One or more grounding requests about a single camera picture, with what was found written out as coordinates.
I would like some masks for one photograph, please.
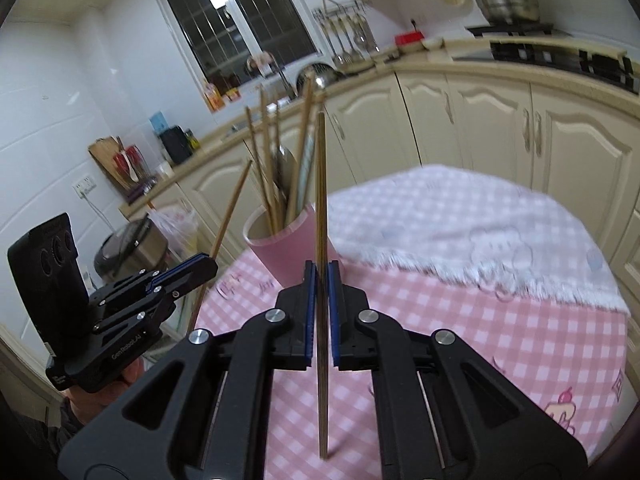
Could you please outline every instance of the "cabinet handle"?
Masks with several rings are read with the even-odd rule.
[[[453,124],[453,113],[451,111],[451,101],[449,99],[449,93],[448,92],[444,92],[444,97],[445,97],[445,110],[447,111],[447,115],[449,116],[449,121],[451,122],[451,124]]]
[[[531,152],[531,129],[529,126],[529,110],[524,110],[524,125],[522,127],[522,136],[524,137],[524,147],[527,153]]]
[[[536,155],[542,156],[542,116],[536,112]]]
[[[338,128],[338,132],[340,133],[340,138],[342,140],[347,140],[347,137],[344,135],[344,130],[342,129],[342,126],[340,126],[340,123],[338,122],[338,117],[335,114],[333,114],[332,118],[334,119],[335,127]]]

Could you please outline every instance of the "stove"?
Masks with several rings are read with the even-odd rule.
[[[508,25],[503,23],[500,25],[485,25],[482,27],[466,27],[476,38],[482,38],[485,34],[508,34],[509,36],[532,36],[542,33],[551,36],[554,30],[553,23],[517,23]]]
[[[524,23],[519,25],[490,25],[468,27],[476,38],[485,34],[508,34],[509,36],[540,35],[550,36],[554,26],[551,23]],[[468,56],[455,57],[467,61],[506,61],[535,66],[544,66],[580,74],[616,86],[633,94],[640,94],[640,79],[634,75],[628,57],[613,57],[593,54],[586,50],[571,50],[560,46],[526,43],[500,43],[490,41],[490,49],[474,52]]]

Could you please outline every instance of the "hanging utensil rack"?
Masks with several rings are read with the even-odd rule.
[[[313,16],[318,23],[322,23],[331,18],[343,17],[356,12],[366,12],[366,3],[363,0],[350,0],[343,4],[335,0],[322,0],[322,7],[314,10]]]

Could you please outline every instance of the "utensil holder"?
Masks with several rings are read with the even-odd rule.
[[[305,207],[288,227],[273,236],[270,235],[265,209],[261,206],[249,216],[242,234],[254,254],[283,288],[299,285],[305,262],[316,260],[316,212],[311,205]],[[330,262],[340,262],[329,239],[327,255]],[[345,276],[341,262],[340,275]]]

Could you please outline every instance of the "chopstick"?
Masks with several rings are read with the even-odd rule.
[[[326,137],[324,112],[316,120],[316,266],[318,300],[316,303],[316,345],[318,350],[318,430],[319,453],[328,459],[329,435],[329,336],[327,272]]]
[[[262,111],[262,133],[264,137],[264,173],[267,179],[266,195],[267,200],[271,202],[272,217],[274,232],[277,233],[282,229],[282,213],[280,212],[280,205],[278,202],[278,187],[273,179],[273,155],[271,155],[271,135],[269,133],[269,113],[267,111],[267,95],[264,92],[264,87],[260,86],[260,110]]]
[[[262,167],[260,165],[260,155],[258,153],[258,144],[255,140],[254,123],[251,119],[251,110],[249,107],[244,109],[246,113],[246,120],[248,121],[249,133],[251,137],[251,155],[255,160],[255,165],[258,170],[258,181],[260,182],[260,192],[262,193],[262,203],[267,214],[267,224],[269,225],[269,231],[273,236],[276,233],[275,225],[273,224],[273,213],[271,211],[271,203],[267,199],[267,190],[264,186],[264,178],[262,176]]]
[[[222,240],[225,237],[226,229],[229,226],[229,222],[231,220],[231,215],[236,208],[236,204],[238,203],[238,198],[240,197],[240,192],[242,191],[242,187],[246,181],[247,175],[249,175],[249,170],[251,169],[251,165],[254,162],[252,160],[248,160],[246,165],[244,166],[244,170],[242,170],[242,175],[240,175],[240,179],[236,184],[236,188],[234,189],[234,193],[231,196],[231,200],[229,205],[226,208],[225,217],[220,225],[220,230],[218,231],[218,236],[216,237],[216,241],[209,252],[209,257],[214,260],[218,257],[218,253],[220,252],[220,247],[222,247]],[[203,283],[199,290],[198,295],[196,297],[195,304],[193,305],[193,312],[191,313],[191,317],[189,319],[189,324],[187,326],[187,335],[189,335],[193,329],[195,328],[196,321],[198,320],[198,314],[200,313],[200,307],[202,306],[202,300],[204,300],[204,295],[207,291],[206,283]]]
[[[305,102],[302,108],[302,120],[300,122],[300,132],[298,134],[298,152],[296,153],[296,163],[293,167],[293,180],[291,181],[291,192],[289,193],[289,201],[287,202],[287,217],[285,225],[289,225],[296,218],[296,209],[298,203],[298,180],[300,179],[300,164],[305,153],[306,130],[309,125],[309,117],[311,115],[311,107],[314,99],[314,84],[311,80],[305,83],[304,93]]]
[[[311,188],[311,175],[314,169],[314,155],[316,153],[316,143],[318,142],[318,129],[322,128],[322,131],[326,132],[325,117],[324,117],[324,112],[322,112],[322,107],[324,106],[325,101],[326,101],[326,92],[322,91],[320,92],[320,95],[318,98],[318,113],[316,114],[316,129],[312,134],[314,145],[313,145],[313,150],[311,151],[311,154],[310,154],[309,172],[306,177],[305,193],[302,199],[302,209],[305,208],[305,204],[309,196],[309,188]],[[298,209],[297,213],[300,214],[302,212],[302,209]]]
[[[276,102],[276,150],[280,151],[280,107]]]

